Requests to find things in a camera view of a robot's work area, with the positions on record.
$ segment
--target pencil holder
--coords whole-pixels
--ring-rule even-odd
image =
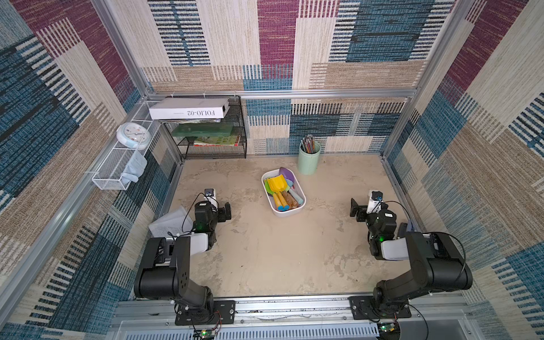
[[[321,153],[321,145],[315,141],[316,152],[306,153],[302,150],[302,143],[299,146],[299,172],[303,175],[311,175],[317,169],[319,163],[319,154]]]

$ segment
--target sandy floor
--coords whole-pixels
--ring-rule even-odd
[[[219,223],[217,243],[191,258],[190,277],[215,296],[251,296],[372,291],[379,280],[409,270],[408,261],[377,261],[368,249],[367,227],[349,216],[350,198],[365,204],[370,189],[397,200],[375,155],[322,155],[318,170],[300,175],[297,157],[189,160],[171,209],[189,207],[205,188],[230,202],[232,220]],[[284,166],[293,170],[307,204],[278,218],[270,209],[261,176]],[[405,222],[392,203],[397,222]]]

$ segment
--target white wire basket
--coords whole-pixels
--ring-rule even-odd
[[[116,142],[92,177],[92,181],[100,190],[127,190],[130,186],[130,181],[123,184],[121,173],[135,152],[139,152],[142,156],[145,155],[147,149],[153,144],[153,139],[160,127],[160,122],[152,120],[149,114],[149,106],[153,106],[153,104],[155,102],[145,102],[131,120],[131,122],[142,125],[147,129],[150,134],[150,142],[142,150],[138,149],[140,144],[135,148],[130,148]]]

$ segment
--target wire mesh shelf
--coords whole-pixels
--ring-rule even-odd
[[[195,137],[173,137],[184,159],[218,159],[218,158],[246,158],[248,144],[245,133],[244,114],[242,103],[239,96],[228,97],[229,109],[221,123],[227,123],[232,126],[231,135],[240,136],[238,145],[194,145]],[[177,125],[167,125],[168,130],[172,130]]]
[[[149,107],[152,105],[153,102],[142,104],[131,120],[147,129],[150,135],[149,143],[142,150],[139,150],[141,142],[135,148],[127,147],[120,142],[115,143],[92,177],[93,183],[101,190],[127,190],[130,186],[130,181],[121,180],[121,174],[135,152],[145,155],[160,127],[160,122],[152,120],[149,114]]]
[[[178,138],[174,137],[174,141],[178,145],[178,148],[185,148],[181,150],[184,159],[210,159],[210,158],[245,158],[247,152],[247,141],[245,134],[244,117],[242,113],[242,104],[239,96],[232,96],[228,98],[230,108],[224,118],[221,119],[222,123],[231,125],[232,134],[239,135],[240,141],[237,146],[195,146],[194,138]],[[141,142],[135,148],[127,147],[120,142],[116,142],[112,149],[108,152],[108,155],[104,161],[100,164],[97,171],[92,176],[92,181],[101,190],[127,190],[130,186],[130,181],[121,178],[121,174],[124,172],[129,160],[135,152],[139,152],[142,156],[145,155],[151,145],[155,143],[157,131],[161,124],[165,124],[167,129],[171,132],[177,123],[169,123],[168,121],[152,120],[149,113],[149,108],[157,104],[159,101],[146,101],[144,102],[131,119],[131,122],[142,125],[147,129],[150,134],[149,143],[139,150]]]

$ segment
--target white plastic basket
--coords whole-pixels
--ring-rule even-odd
[[[98,166],[95,174],[92,176],[94,184],[100,190],[127,190],[131,182],[123,184],[121,181],[121,173],[135,152],[139,152],[142,156],[145,155],[147,149],[154,143],[155,135],[160,128],[160,122],[152,120],[149,115],[149,106],[153,106],[154,102],[145,102],[139,107],[138,112],[131,120],[147,129],[150,135],[150,142],[143,150],[138,150],[140,144],[136,148],[127,147],[120,142],[116,142],[114,147],[108,152],[104,161]]]
[[[279,176],[280,175],[280,169],[265,172],[263,177],[261,177],[261,184],[263,185],[263,190],[264,190],[265,195],[268,197],[268,203],[270,204],[270,209],[272,209],[274,214],[276,216],[278,216],[278,217],[288,217],[288,216],[300,213],[302,208],[304,208],[304,206],[306,205],[306,196],[304,195],[304,191],[302,191],[302,188],[300,187],[299,181],[296,179],[295,174],[292,171],[291,171],[291,173],[293,174],[293,178],[295,179],[293,181],[293,190],[295,190],[295,192],[297,194],[299,194],[299,196],[304,200],[304,202],[302,202],[302,205],[300,207],[294,208],[294,209],[291,209],[291,210],[288,210],[288,211],[277,211],[276,210],[276,204],[274,203],[274,198],[272,196],[268,195],[266,187],[264,186],[264,180],[269,178],[269,177]]]

